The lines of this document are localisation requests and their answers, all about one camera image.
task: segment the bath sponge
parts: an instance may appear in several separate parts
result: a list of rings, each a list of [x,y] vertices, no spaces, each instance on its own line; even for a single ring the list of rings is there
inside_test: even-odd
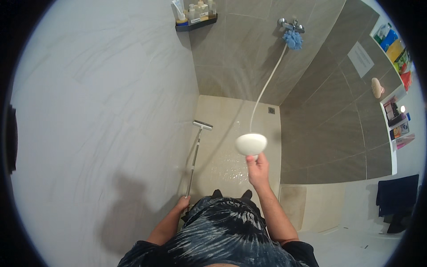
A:
[[[298,32],[294,30],[288,30],[283,35],[283,40],[286,41],[288,47],[292,50],[300,50],[302,48],[302,38]]]

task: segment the black corner shelf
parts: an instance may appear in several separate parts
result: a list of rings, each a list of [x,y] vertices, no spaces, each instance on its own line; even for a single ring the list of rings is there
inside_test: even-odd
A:
[[[198,23],[192,24],[192,25],[185,25],[185,26],[178,26],[175,25],[175,29],[177,32],[190,32],[192,30],[202,28],[207,25],[214,24],[218,20],[218,14],[216,14],[215,18],[211,18],[207,21],[200,21]]]

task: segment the shower faucet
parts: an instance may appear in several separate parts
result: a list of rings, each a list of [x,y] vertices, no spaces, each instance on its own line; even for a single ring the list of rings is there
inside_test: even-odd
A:
[[[293,23],[289,24],[284,18],[279,18],[279,20],[277,21],[277,24],[281,27],[294,30],[298,33],[304,33],[305,32],[304,26],[298,25],[297,19],[294,19]]]

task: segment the tie-dye shirt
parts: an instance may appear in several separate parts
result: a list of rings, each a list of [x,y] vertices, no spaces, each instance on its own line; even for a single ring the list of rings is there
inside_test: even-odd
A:
[[[294,241],[283,247],[272,241],[264,222],[246,203],[234,198],[202,198],[189,212],[181,231],[163,246],[138,241],[119,267],[318,266],[313,247]]]

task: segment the white hose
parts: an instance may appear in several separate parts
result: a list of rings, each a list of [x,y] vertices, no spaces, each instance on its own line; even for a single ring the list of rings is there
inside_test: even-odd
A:
[[[282,61],[283,55],[285,54],[285,51],[286,51],[286,48],[287,48],[287,47],[288,47],[288,44],[286,44],[286,45],[285,45],[285,48],[283,49],[282,55],[280,56],[279,60],[277,61],[277,64],[276,64],[276,66],[274,67],[273,72],[271,72],[271,75],[270,75],[270,77],[268,78],[268,80],[267,80],[267,82],[266,82],[266,85],[264,85],[264,88],[263,88],[263,90],[261,91],[260,96],[258,97],[258,100],[257,100],[257,102],[256,102],[256,104],[255,104],[254,110],[252,111],[251,123],[249,124],[249,132],[252,132],[252,120],[254,119],[254,114],[255,114],[255,110],[257,109],[258,103],[260,102],[260,99],[261,99],[261,97],[263,96],[264,91],[266,90],[266,88],[267,88],[268,84],[270,83],[270,80],[271,80],[271,78],[273,77],[274,72],[276,72],[277,67],[279,66],[280,62]]]

